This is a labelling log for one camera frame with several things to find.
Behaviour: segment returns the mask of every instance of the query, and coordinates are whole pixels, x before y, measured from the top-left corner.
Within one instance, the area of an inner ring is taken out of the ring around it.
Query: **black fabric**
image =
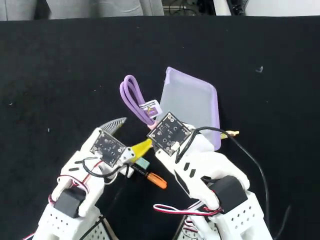
[[[320,17],[128,17],[0,22],[1,239],[37,228],[64,163],[95,127],[127,116],[126,145],[148,129],[122,103],[119,84],[136,76],[160,99],[167,66],[210,82],[221,127],[239,130],[270,189],[271,232],[289,204],[282,239],[318,234]],[[232,142],[221,153],[243,170],[262,208],[259,170]],[[171,239],[180,216],[153,211],[194,202],[154,157],[162,190],[135,174],[106,186],[97,206],[121,240]]]

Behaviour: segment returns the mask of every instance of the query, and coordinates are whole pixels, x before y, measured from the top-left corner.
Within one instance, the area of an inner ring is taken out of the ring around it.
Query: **black circuit board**
[[[158,125],[149,132],[147,137],[169,156],[172,156],[175,150],[171,149],[171,147],[176,142],[181,146],[190,134],[191,131],[171,112],[168,112]]]
[[[125,149],[126,146],[123,143],[110,134],[101,131],[90,151],[93,154],[100,153],[102,155],[101,160],[113,168]]]

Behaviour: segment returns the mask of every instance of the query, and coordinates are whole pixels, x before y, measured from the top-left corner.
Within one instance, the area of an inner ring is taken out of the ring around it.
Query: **translucent plastic lid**
[[[196,128],[220,128],[217,91],[210,83],[168,67],[160,101],[163,111],[157,117],[161,120],[171,112],[179,120]],[[221,146],[220,133],[201,132],[218,150]]]

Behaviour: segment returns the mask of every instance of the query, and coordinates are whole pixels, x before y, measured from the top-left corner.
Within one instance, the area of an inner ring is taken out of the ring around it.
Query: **purple cable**
[[[132,98],[131,92],[133,93],[136,101]],[[142,96],[140,91],[138,82],[136,78],[132,75],[128,75],[124,78],[123,82],[120,84],[120,94],[122,100],[124,101],[125,105],[145,124],[153,125],[155,121],[139,107],[141,104],[145,104],[146,101]]]

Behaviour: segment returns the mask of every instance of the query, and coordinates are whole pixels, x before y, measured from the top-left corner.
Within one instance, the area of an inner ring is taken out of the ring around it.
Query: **coiled purple cable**
[[[122,100],[124,101],[125,105],[145,124],[153,125],[155,121],[139,107],[141,104],[145,104],[146,101],[142,96],[140,91],[138,82],[136,78],[132,75],[127,75],[123,82],[120,84],[120,95]]]

